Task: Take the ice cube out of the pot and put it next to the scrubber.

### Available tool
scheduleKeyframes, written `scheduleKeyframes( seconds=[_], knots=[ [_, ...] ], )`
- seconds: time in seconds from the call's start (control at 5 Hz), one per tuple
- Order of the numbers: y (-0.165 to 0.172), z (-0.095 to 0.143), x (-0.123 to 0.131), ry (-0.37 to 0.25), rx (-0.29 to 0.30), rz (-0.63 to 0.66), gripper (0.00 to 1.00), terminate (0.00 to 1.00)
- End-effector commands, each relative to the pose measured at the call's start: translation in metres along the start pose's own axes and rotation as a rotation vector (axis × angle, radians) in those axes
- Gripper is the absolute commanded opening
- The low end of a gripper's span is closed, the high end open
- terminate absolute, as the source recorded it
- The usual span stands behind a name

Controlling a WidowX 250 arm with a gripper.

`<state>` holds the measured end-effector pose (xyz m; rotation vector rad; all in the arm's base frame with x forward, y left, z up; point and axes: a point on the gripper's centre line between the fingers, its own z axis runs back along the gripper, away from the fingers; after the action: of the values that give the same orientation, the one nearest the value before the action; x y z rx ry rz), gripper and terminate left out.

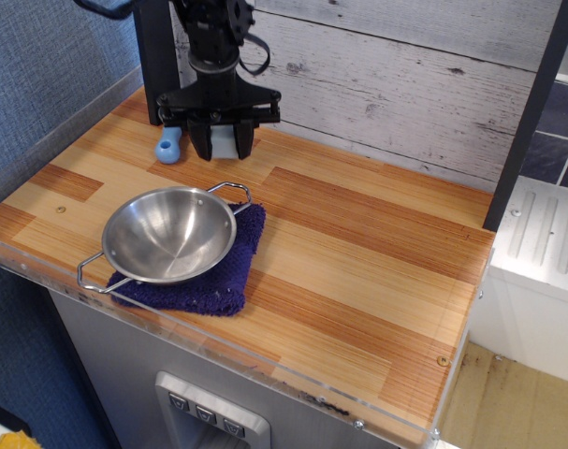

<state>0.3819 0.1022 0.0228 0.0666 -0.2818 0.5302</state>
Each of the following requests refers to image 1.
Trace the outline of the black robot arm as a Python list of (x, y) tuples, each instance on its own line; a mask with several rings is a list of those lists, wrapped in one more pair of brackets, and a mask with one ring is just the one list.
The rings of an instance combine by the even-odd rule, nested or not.
[(240, 47), (246, 41), (266, 52), (265, 62), (248, 69), (253, 76), (270, 64), (269, 46), (250, 33), (254, 7), (245, 1), (175, 1), (177, 16), (188, 35), (188, 63), (197, 80), (161, 94), (158, 116), (166, 127), (188, 133), (197, 155), (245, 159), (252, 153), (255, 130), (280, 121), (282, 94), (243, 80)]

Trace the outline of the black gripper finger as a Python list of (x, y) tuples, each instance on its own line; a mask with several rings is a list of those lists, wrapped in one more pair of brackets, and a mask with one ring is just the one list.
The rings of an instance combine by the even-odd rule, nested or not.
[(212, 159), (211, 125), (193, 119), (188, 119), (186, 125), (197, 155), (205, 161), (210, 161)]
[(233, 125), (236, 150), (240, 160), (250, 156), (255, 138), (255, 123), (253, 120), (242, 120)]

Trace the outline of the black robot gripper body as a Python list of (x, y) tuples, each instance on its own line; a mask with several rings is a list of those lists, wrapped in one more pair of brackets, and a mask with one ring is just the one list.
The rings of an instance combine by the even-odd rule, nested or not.
[(197, 125), (277, 123), (281, 93), (243, 80), (233, 71), (202, 75), (192, 84), (161, 94), (158, 117), (166, 126), (190, 129)]

